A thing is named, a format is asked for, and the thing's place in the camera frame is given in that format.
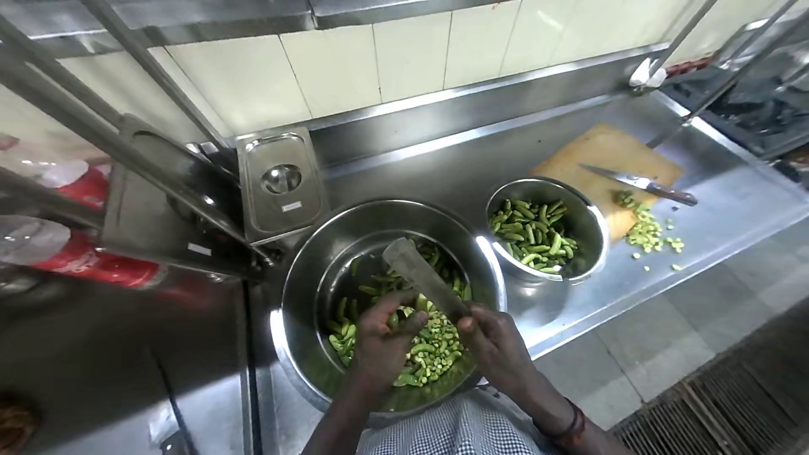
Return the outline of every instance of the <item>wrist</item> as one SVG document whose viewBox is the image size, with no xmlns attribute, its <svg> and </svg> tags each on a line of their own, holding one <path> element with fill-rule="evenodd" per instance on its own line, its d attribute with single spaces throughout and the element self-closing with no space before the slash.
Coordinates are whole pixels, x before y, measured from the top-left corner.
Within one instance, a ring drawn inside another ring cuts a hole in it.
<svg viewBox="0 0 809 455">
<path fill-rule="evenodd" d="M 369 406 L 376 407 L 384 399 L 389 388 L 390 384 L 380 381 L 375 372 L 352 366 L 343 377 L 341 394 L 359 394 Z"/>
<path fill-rule="evenodd" d="M 544 434 L 561 433 L 570 427 L 575 410 L 547 378 L 539 372 L 537 376 L 517 394 L 514 402 Z"/>
</svg>

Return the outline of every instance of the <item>bracelet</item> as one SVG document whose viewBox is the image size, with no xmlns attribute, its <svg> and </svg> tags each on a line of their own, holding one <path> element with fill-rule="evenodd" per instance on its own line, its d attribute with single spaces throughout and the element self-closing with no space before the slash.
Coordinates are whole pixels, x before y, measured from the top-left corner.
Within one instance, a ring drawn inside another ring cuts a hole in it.
<svg viewBox="0 0 809 455">
<path fill-rule="evenodd" d="M 573 422 L 561 433 L 557 433 L 555 435 L 548 435 L 548 439 L 551 440 L 555 445 L 559 447 L 572 447 L 575 445 L 579 445 L 582 442 L 582 437 L 584 435 L 584 430 L 586 429 L 587 419 L 584 417 L 584 413 L 581 409 L 578 408 L 571 400 L 565 397 L 570 406 L 573 407 Z"/>
</svg>

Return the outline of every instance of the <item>drain grate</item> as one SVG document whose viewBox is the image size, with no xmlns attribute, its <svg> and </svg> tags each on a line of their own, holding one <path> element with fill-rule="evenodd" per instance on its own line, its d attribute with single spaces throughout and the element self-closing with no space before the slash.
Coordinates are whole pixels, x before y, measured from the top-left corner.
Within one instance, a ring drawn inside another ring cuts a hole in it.
<svg viewBox="0 0 809 455">
<path fill-rule="evenodd" d="M 778 455 L 806 445 L 809 300 L 787 315 L 611 433 L 639 455 Z"/>
<path fill-rule="evenodd" d="M 672 392 L 626 419 L 612 434 L 638 454 L 722 453 L 682 393 Z"/>
</svg>

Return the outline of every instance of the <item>knife handle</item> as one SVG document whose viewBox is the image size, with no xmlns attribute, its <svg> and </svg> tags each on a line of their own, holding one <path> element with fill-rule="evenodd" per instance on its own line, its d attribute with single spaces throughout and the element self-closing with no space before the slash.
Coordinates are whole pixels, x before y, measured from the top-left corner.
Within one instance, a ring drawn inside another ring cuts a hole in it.
<svg viewBox="0 0 809 455">
<path fill-rule="evenodd" d="M 163 455 L 191 455 L 191 450 L 188 448 L 183 437 L 183 432 L 175 432 L 160 444 L 160 451 Z"/>
<path fill-rule="evenodd" d="M 695 198 L 693 194 L 677 191 L 670 186 L 660 185 L 654 182 L 649 183 L 649 186 L 646 187 L 646 192 L 660 196 L 661 198 L 671 199 L 672 201 L 685 204 L 686 206 L 693 207 L 697 204 L 697 198 Z"/>
</svg>

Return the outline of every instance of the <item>person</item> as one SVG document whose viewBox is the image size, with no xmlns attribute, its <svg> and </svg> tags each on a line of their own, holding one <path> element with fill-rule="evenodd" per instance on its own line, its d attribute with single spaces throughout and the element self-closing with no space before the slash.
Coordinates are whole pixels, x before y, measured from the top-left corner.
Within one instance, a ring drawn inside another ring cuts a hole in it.
<svg viewBox="0 0 809 455">
<path fill-rule="evenodd" d="M 456 324 L 460 341 L 498 392 L 474 389 L 420 415 L 363 432 L 404 367 L 413 337 L 427 322 L 427 314 L 417 312 L 395 332 L 388 327 L 388 317 L 416 295 L 393 292 L 363 313 L 354 359 L 304 454 L 632 453 L 534 367 L 511 316 L 472 302 L 467 302 L 470 316 Z"/>
</svg>

